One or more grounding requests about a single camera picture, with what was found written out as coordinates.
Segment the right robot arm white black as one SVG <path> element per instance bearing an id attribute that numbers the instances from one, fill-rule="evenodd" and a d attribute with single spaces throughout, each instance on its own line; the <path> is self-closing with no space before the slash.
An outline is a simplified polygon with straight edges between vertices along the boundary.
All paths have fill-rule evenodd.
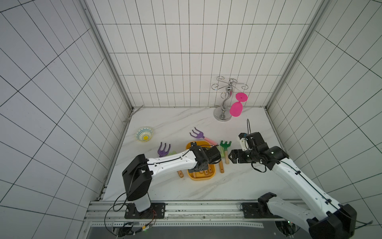
<path id="1" fill-rule="evenodd" d="M 241 149 L 228 158 L 234 164 L 259 163 L 282 178 L 304 201 L 307 209 L 287 202 L 274 193 L 258 198 L 254 212 L 262 218 L 278 216 L 291 221 L 313 239 L 349 239 L 356 230 L 356 210 L 340 204 L 310 180 L 280 147 L 268 147 L 259 132 L 239 136 Z"/>

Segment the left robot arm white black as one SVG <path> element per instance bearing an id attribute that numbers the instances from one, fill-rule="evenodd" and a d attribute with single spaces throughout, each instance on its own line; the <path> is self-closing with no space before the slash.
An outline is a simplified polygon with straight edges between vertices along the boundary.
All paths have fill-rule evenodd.
<path id="1" fill-rule="evenodd" d="M 144 154 L 136 156 L 123 170 L 122 179 L 126 192 L 126 219 L 163 219 L 165 203 L 151 203 L 148 191 L 153 179 L 176 171 L 203 172 L 209 165 L 221 162 L 217 146 L 197 145 L 181 153 L 159 158 L 147 158 Z"/>

